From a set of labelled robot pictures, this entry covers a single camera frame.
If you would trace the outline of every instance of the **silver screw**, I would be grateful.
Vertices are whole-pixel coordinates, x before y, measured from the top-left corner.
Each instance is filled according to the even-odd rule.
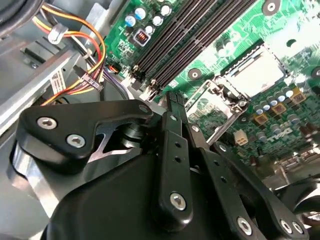
[[[35,63],[32,63],[32,64],[31,64],[31,67],[32,67],[33,69],[37,69],[37,68],[38,68],[38,65],[35,64]]]
[[[54,120],[51,117],[40,117],[36,123],[38,124],[39,127],[43,128],[43,129],[47,129],[47,130],[52,130],[55,129],[57,127],[57,122],[56,120]]]
[[[245,105],[247,105],[247,102],[246,102],[246,101],[244,101],[244,100],[240,100],[240,101],[239,101],[239,106],[240,106],[240,107],[244,107]]]
[[[186,200],[179,193],[174,192],[170,195],[171,204],[178,210],[183,211],[186,209]]]
[[[304,234],[303,229],[301,228],[301,226],[296,223],[295,221],[292,222],[292,225],[294,226],[295,230],[297,230],[300,234]]]
[[[173,121],[177,121],[177,118],[173,115],[170,116],[170,118],[173,120]]]
[[[252,228],[247,220],[245,220],[243,217],[238,217],[236,221],[238,226],[246,235],[250,236],[252,234]]]
[[[197,133],[199,132],[199,128],[197,127],[197,126],[195,126],[195,125],[192,125],[192,127],[191,127],[193,130],[195,130]]]
[[[288,234],[292,234],[292,229],[291,229],[291,227],[289,226],[289,224],[286,221],[281,219],[280,220],[280,224]]]
[[[221,149],[222,151],[224,151],[224,152],[226,152],[226,151],[227,151],[227,149],[226,149],[226,147],[225,147],[225,146],[220,145],[219,147],[220,147],[220,149]]]
[[[71,134],[69,135],[67,138],[66,138],[66,142],[72,146],[72,147],[75,147],[77,149],[80,149],[82,148],[85,144],[86,144],[86,141],[85,139],[78,135],[78,134]]]

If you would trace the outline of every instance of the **black wire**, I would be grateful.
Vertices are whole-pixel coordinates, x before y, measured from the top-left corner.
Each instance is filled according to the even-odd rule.
[[[40,10],[45,0],[27,0],[21,9],[10,19],[0,25],[0,38],[11,34],[30,21]]]
[[[4,9],[0,10],[0,24],[12,18],[22,8],[27,0],[14,0]]]

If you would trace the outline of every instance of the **gold component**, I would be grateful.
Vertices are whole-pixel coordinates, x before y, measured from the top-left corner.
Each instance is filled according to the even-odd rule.
[[[293,91],[293,95],[292,97],[290,97],[290,99],[294,104],[300,104],[307,99],[306,96],[300,91],[298,87],[295,87],[294,89],[292,89],[292,91]]]
[[[271,109],[277,115],[283,114],[285,111],[287,111],[286,107],[282,103],[278,103],[277,105],[273,106]]]
[[[267,114],[265,114],[265,113],[263,113],[261,115],[255,114],[253,118],[260,125],[265,124],[269,120],[268,117],[267,117]]]

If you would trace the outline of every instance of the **white connector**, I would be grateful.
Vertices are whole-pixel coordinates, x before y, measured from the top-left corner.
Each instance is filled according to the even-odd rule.
[[[235,142],[240,146],[245,145],[249,142],[247,134],[242,129],[234,132],[233,135],[234,135]]]

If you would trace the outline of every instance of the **motherboard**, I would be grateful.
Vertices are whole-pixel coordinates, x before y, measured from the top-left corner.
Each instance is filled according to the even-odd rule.
[[[319,1],[123,4],[105,38],[107,63],[148,101],[181,94],[207,139],[238,115],[219,140],[248,164],[312,146],[320,127]]]

